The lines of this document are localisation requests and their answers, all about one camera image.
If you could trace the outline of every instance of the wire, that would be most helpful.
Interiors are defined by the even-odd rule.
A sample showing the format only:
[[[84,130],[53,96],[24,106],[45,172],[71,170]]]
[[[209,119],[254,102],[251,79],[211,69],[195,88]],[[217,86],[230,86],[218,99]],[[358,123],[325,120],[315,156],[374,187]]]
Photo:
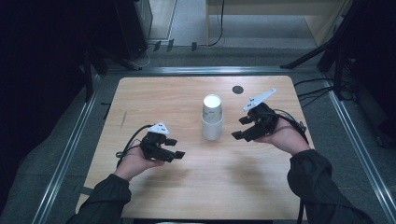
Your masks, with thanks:
[[[223,17],[224,17],[224,0],[222,1],[222,4],[221,4],[221,23],[220,23],[219,39],[215,43],[208,45],[208,47],[213,47],[213,46],[217,45],[219,43],[219,41],[221,40],[222,34],[223,34]]]
[[[312,82],[312,81],[320,81],[320,80],[330,80],[330,81],[334,81],[333,78],[325,78],[325,77],[322,77],[322,78],[313,78],[313,79],[308,79],[308,80],[304,80],[304,81],[297,82],[297,83],[294,84],[294,87],[296,87],[296,86],[298,86],[298,85],[300,85],[300,84],[303,84],[303,83]]]
[[[134,146],[134,141],[132,141],[132,146],[131,146],[131,147],[128,147],[127,151],[131,150],[131,149],[134,148],[134,147],[140,147],[141,144],[135,145],[135,146]]]
[[[123,151],[121,152],[121,154],[120,154],[120,159],[119,159],[119,161],[117,162],[117,167],[120,166],[120,164],[121,164],[121,162],[122,162],[122,159],[125,157],[125,155],[128,153],[128,151],[129,151],[130,149],[134,148],[134,147],[130,147],[130,145],[131,145],[131,143],[134,141],[134,139],[136,138],[136,136],[137,136],[143,129],[149,128],[149,127],[151,127],[151,126],[152,126],[152,125],[149,125],[149,124],[148,124],[148,125],[145,125],[145,126],[139,128],[139,129],[134,133],[134,135],[132,135],[132,137],[129,139],[128,143],[126,144],[124,150],[123,150]]]
[[[306,103],[305,105],[302,105],[301,108],[304,108],[304,107],[306,107],[306,106],[312,104],[314,101],[316,101],[318,98],[324,96],[324,94],[326,94],[326,93],[328,93],[328,92],[329,92],[329,91],[325,91],[325,92],[323,92],[321,95],[315,96],[315,98],[314,98],[313,100],[311,100],[310,102]]]
[[[284,114],[287,115],[290,119],[294,120],[294,122],[297,123],[297,120],[296,120],[290,113],[288,113],[288,112],[286,112],[286,111],[284,111],[284,110],[281,110],[281,109],[274,109],[274,111],[279,111],[279,112],[284,113]]]
[[[131,64],[131,65],[134,65],[134,66],[140,67],[140,68],[146,67],[146,66],[149,65],[149,63],[151,62],[151,59],[150,59],[149,54],[148,54],[148,51],[149,51],[149,49],[152,49],[152,48],[154,48],[154,45],[148,47],[148,48],[145,50],[146,56],[147,56],[147,58],[148,58],[148,61],[147,61],[145,64],[139,65],[139,64],[137,64],[137,63],[132,62],[131,60],[128,60],[128,64]]]
[[[332,91],[332,89],[333,89],[333,87],[325,87],[325,88],[321,88],[321,89],[318,89],[318,90],[315,90],[315,91],[310,91],[310,92],[298,94],[297,97],[300,98],[300,97],[303,97],[303,96],[306,96],[306,95],[311,95],[311,94],[314,94],[314,93],[317,93],[317,92],[322,92],[322,91]]]

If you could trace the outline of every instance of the tabletop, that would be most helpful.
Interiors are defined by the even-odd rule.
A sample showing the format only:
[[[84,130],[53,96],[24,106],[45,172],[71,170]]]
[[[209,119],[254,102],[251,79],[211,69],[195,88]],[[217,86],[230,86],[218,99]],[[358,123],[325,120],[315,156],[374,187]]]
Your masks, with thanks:
[[[243,88],[236,94],[233,87]],[[296,219],[299,198],[287,182],[290,154],[272,145],[235,140],[231,133],[252,124],[238,120],[247,112],[248,97],[276,89],[265,100],[271,108],[290,113],[305,126],[304,114],[291,79],[256,77],[126,77],[120,81],[84,186],[93,188],[114,172],[131,136],[142,126],[164,122],[177,140],[172,151],[182,160],[145,171],[130,185],[132,199],[123,217],[169,219]],[[222,136],[202,136],[203,100],[221,97]],[[146,131],[136,138],[142,139]],[[307,138],[314,147],[309,134]],[[87,199],[81,195],[77,209]]]

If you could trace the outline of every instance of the white cup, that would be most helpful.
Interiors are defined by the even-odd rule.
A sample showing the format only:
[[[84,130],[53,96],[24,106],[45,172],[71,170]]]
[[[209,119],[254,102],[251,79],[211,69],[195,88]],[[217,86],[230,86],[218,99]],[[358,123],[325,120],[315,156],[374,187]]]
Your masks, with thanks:
[[[222,116],[217,123],[208,123],[202,117],[202,135],[208,141],[216,141],[220,139],[222,134]]]
[[[216,94],[208,94],[204,98],[202,118],[207,123],[218,123],[222,120],[221,98]]]

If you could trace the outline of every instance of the hand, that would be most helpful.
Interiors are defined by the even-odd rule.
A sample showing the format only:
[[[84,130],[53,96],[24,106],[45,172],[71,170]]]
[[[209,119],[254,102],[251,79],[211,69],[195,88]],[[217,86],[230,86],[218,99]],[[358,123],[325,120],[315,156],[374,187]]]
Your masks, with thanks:
[[[140,175],[145,170],[162,165],[164,165],[164,161],[148,161],[145,159],[142,149],[134,147],[125,155],[114,175],[129,182],[133,177]]]
[[[272,144],[282,151],[289,152],[292,156],[310,149],[303,137],[284,119],[278,120],[272,134],[267,134],[254,141]]]

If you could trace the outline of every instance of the wooden table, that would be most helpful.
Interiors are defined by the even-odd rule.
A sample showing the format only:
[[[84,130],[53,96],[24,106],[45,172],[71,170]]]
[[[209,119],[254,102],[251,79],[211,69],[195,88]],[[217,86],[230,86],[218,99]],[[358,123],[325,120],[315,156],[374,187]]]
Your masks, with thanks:
[[[224,15],[302,15],[318,46],[332,36],[337,19],[352,0],[227,0]],[[221,15],[222,0],[206,0],[206,44],[209,16]]]
[[[234,86],[244,88],[233,93]],[[290,190],[290,155],[268,144],[236,141],[244,131],[239,119],[247,113],[248,97],[276,88],[265,102],[291,113],[304,124],[304,115],[289,77],[127,77],[120,81],[94,154],[85,187],[93,188],[113,173],[116,152],[146,124],[164,121],[172,151],[185,151],[182,160],[147,170],[131,182],[132,200],[123,217],[170,219],[296,219],[299,198]],[[222,98],[223,134],[206,141],[201,133],[204,97]],[[142,139],[143,131],[137,136]],[[81,195],[78,207],[87,199]]]

